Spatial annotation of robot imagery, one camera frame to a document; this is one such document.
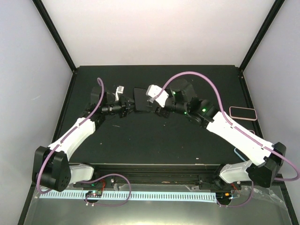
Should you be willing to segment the black phone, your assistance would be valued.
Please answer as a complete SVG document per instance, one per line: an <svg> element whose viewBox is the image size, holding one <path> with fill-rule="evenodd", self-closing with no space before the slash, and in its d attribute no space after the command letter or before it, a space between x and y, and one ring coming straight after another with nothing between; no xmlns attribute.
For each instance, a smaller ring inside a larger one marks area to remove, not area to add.
<svg viewBox="0 0 300 225"><path fill-rule="evenodd" d="M135 113L149 113L145 111L146 105L150 105L146 91L143 88L134 88Z"/></svg>

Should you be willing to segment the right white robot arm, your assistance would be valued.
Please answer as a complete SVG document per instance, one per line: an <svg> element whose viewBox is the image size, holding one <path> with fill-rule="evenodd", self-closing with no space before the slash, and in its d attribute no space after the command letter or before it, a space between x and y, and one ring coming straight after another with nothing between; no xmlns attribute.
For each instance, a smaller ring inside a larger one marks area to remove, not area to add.
<svg viewBox="0 0 300 225"><path fill-rule="evenodd" d="M269 188L283 164L281 156L286 147L278 142L265 141L242 125L227 117L208 100L199 99L192 84L184 79L171 82L167 90L150 85L146 91L150 102L158 103L158 112L185 115L187 119L200 127L220 136L239 151L248 160L242 163L220 166L213 177L214 186L223 189L237 181L252 181Z"/></svg>

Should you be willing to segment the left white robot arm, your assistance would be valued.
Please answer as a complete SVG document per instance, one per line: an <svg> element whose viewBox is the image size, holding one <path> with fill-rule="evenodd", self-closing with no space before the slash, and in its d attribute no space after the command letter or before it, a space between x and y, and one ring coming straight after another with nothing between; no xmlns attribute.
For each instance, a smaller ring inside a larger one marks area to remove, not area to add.
<svg viewBox="0 0 300 225"><path fill-rule="evenodd" d="M75 124L58 140L47 147L40 146L34 154L32 181L37 188L61 192L71 183L85 182L96 187L101 180L99 173L88 163L70 165L69 160L77 148L105 121L108 115L121 118L135 107L132 99L124 96L124 87L118 86L115 93L93 88L90 102Z"/></svg>

